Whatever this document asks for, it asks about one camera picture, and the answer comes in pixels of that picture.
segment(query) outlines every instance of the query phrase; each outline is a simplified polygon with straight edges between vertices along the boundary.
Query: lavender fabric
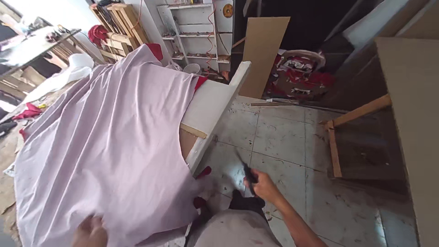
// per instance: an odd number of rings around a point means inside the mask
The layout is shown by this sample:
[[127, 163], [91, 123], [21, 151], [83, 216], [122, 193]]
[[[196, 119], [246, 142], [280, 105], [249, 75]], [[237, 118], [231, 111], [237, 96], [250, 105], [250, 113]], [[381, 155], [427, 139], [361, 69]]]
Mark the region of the lavender fabric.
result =
[[192, 222], [199, 186], [179, 125], [196, 81], [142, 45], [96, 67], [28, 126], [15, 161], [23, 246], [68, 247], [90, 213], [104, 216], [109, 247]]

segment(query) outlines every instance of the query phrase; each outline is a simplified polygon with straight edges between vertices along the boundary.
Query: wall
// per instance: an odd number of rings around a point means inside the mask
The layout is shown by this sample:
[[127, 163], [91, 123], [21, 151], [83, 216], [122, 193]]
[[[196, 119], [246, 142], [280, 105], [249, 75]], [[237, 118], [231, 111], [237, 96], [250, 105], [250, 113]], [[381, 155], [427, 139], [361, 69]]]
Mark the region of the wall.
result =
[[[68, 29], [80, 28], [82, 33], [99, 24], [90, 11], [85, 0], [4, 0], [23, 16], [40, 16], [52, 25], [63, 25]], [[76, 34], [77, 38], [96, 56], [102, 57], [97, 48], [85, 35]]]

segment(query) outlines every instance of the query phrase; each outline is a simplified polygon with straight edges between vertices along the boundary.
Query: tile floor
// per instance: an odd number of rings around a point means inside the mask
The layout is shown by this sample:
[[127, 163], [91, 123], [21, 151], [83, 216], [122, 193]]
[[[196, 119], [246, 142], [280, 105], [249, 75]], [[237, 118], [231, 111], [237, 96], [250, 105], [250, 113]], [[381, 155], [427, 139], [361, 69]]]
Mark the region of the tile floor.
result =
[[[246, 196], [237, 149], [251, 168], [267, 172], [286, 199], [329, 247], [416, 246], [409, 204], [377, 199], [327, 178], [329, 145], [318, 123], [336, 113], [298, 106], [251, 107], [260, 102], [238, 96], [222, 118], [198, 171], [212, 168], [216, 193], [208, 200], [225, 210], [234, 188]], [[264, 208], [270, 227], [284, 247], [295, 246], [273, 205]], [[164, 246], [181, 246], [181, 239]]]

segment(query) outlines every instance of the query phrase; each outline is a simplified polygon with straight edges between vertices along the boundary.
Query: hand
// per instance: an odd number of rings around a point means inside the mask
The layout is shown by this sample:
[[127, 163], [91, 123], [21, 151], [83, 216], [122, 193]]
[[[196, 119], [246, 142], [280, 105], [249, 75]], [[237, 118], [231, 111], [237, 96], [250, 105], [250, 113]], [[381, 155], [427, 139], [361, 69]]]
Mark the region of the hand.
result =
[[107, 242], [108, 235], [102, 226], [102, 217], [91, 214], [76, 228], [72, 247], [106, 247]]
[[[253, 184], [256, 195], [272, 204], [275, 204], [279, 199], [284, 197], [267, 173], [257, 169], [252, 169], [252, 173], [256, 179], [258, 179], [258, 183]], [[247, 178], [244, 178], [244, 185], [247, 188], [249, 187]]]

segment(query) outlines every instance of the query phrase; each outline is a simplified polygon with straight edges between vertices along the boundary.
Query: black scissors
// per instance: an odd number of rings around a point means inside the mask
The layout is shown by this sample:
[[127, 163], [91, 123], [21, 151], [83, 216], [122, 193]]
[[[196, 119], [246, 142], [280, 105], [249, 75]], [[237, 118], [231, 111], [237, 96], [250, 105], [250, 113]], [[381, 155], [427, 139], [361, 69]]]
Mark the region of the black scissors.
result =
[[256, 196], [255, 190], [253, 189], [253, 184], [258, 182], [258, 179], [256, 179], [256, 177], [253, 175], [253, 173], [251, 172], [250, 167], [248, 167], [247, 163], [245, 163], [242, 158], [241, 155], [239, 155], [238, 150], [235, 148], [235, 153], [236, 156], [238, 156], [238, 159], [241, 161], [242, 166], [244, 166], [244, 174], [245, 177], [247, 178], [247, 181], [249, 183], [248, 188], [250, 189], [250, 192], [252, 193], [252, 195]]

